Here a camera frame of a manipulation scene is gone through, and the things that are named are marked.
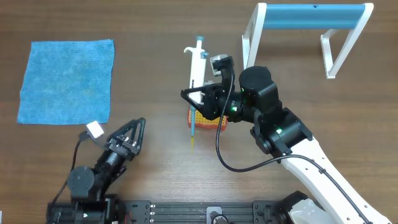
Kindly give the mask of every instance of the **cable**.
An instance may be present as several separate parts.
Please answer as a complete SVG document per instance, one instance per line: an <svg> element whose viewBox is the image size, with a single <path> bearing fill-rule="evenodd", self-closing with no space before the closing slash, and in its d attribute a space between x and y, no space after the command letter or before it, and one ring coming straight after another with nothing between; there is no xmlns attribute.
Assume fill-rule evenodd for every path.
<svg viewBox="0 0 398 224"><path fill-rule="evenodd" d="M227 168L227 169L229 169L230 171L233 171L233 172L248 172L248 171L260 168L262 166L268 165L268 164L270 164L272 162L280 161L282 159L288 159L288 158L304 159L304 160L308 161L309 163L311 163L312 165L314 165L317 169L319 169L319 173L324 174L325 176L327 176L329 178L329 180L337 187L337 189L341 192L341 194L343 194L343 196L347 199L347 201L351 204L351 206L355 209L355 211L365 221L366 224L373 224L372 222L370 222L365 217L365 215L360 211L360 209L356 206L356 204L353 202L353 200L348 196L348 194L343 190L343 188L341 188L341 186L337 183L337 181L326 171L326 169L322 168L319 164L317 164L316 162L314 162L313 160L311 160L308 157L301 156L301 155L294 155L294 154L284 155L284 156L281 156L281 157L278 157L278 158L269 159L267 161L261 162L261 163L259 163L257 165L254 165L254 166L251 166L251 167L248 167L248 168L244 168L244 169L236 169L236 168L230 167L229 165L227 165L227 163L225 163L225 161L223 160L223 158L221 156L221 153L220 153L219 140L220 140L221 125L222 125L222 122L223 122L223 117L224 117L226 105L228 104L228 100L229 100L229 97L230 97L231 92L232 92L232 86L234 84L233 80L234 80L234 74L231 72L231 86L229 87L228 95L226 97L223 110L221 111L220 121L218 122L217 134L216 134L216 152L217 152L217 157L220 160L220 162L222 163L222 165L225 168Z"/></svg>
<svg viewBox="0 0 398 224"><path fill-rule="evenodd" d="M81 135L79 135L79 140L78 140L77 143L76 143L75 152L73 153L73 160L72 160L72 166L71 166L71 168L70 168L70 171L72 171L72 170L75 168L77 150L79 149L80 143L81 143L82 141L84 141L84 140L85 140L85 139L82 139ZM63 185L62 185L60 191L58 192L58 194L57 194L57 195L54 197L54 199L52 200L51 205L50 205L50 207L49 207L49 210L48 210L48 212L47 212L47 221L48 221L48 222L50 222L50 217L49 217L49 216L50 216L50 212L51 212L51 210L53 209L53 207L54 207L54 205L55 205L55 202L57 202L59 196L62 194L63 190L64 190L65 187L67 186L67 184L68 184L68 179L65 181L65 183L63 183Z"/></svg>

